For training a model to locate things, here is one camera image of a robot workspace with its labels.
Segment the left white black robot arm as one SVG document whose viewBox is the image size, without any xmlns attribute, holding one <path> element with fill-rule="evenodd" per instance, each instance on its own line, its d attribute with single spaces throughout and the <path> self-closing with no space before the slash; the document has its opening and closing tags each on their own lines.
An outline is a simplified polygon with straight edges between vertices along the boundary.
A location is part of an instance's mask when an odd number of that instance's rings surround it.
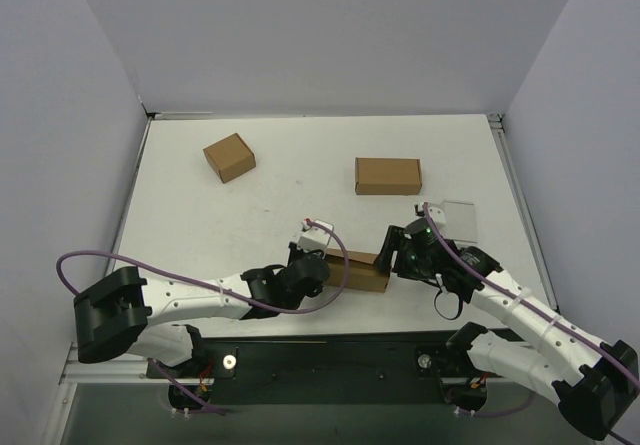
<svg viewBox="0 0 640 445">
<path fill-rule="evenodd" d="M 204 367 L 196 319 L 268 319 L 296 311 L 330 277 L 324 248 L 289 245 L 285 265 L 254 268 L 204 286 L 143 278 L 122 267 L 74 300 L 78 358 L 102 363 L 129 353 L 154 358 L 183 376 Z"/>
</svg>

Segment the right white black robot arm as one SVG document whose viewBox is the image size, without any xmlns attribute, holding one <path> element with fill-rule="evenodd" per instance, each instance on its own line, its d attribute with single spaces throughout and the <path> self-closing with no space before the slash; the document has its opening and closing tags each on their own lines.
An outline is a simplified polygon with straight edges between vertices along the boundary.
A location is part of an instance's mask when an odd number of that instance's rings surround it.
<svg viewBox="0 0 640 445">
<path fill-rule="evenodd" d="M 507 378 L 546 398 L 584 436 L 602 441 L 639 396 L 639 359 L 622 340 L 610 344 L 536 299 L 475 246 L 458 248 L 433 220 L 389 226 L 374 266 L 435 286 L 514 332 L 509 342 L 467 323 L 447 344 L 478 371 Z"/>
</svg>

